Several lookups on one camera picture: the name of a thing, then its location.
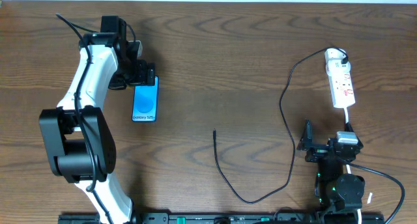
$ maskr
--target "blue phone screen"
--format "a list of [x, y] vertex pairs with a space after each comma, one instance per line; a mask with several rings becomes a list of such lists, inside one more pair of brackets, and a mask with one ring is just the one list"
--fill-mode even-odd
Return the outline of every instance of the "blue phone screen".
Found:
[[136, 86], [133, 100], [132, 121], [153, 122], [156, 120], [158, 106], [159, 78], [155, 77], [154, 86]]

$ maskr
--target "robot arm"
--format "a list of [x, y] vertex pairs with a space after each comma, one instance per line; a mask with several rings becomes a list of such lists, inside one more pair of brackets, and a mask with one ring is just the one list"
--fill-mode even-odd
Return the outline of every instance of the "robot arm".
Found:
[[86, 128], [94, 158], [96, 183], [93, 192], [87, 187], [92, 181], [92, 161], [85, 140], [69, 140], [65, 135], [79, 131], [75, 117], [74, 93], [87, 64], [87, 51], [79, 44], [80, 61], [72, 84], [56, 109], [45, 109], [39, 119], [51, 170], [64, 176], [83, 190], [100, 214], [101, 223], [132, 222], [133, 203], [124, 194], [113, 173], [116, 149], [102, 114], [107, 90], [123, 90], [129, 86], [154, 85], [155, 69], [137, 58], [141, 55], [140, 41], [126, 40], [126, 22], [117, 16], [103, 16], [99, 33], [83, 37], [91, 53], [91, 64], [81, 83], [79, 112]]

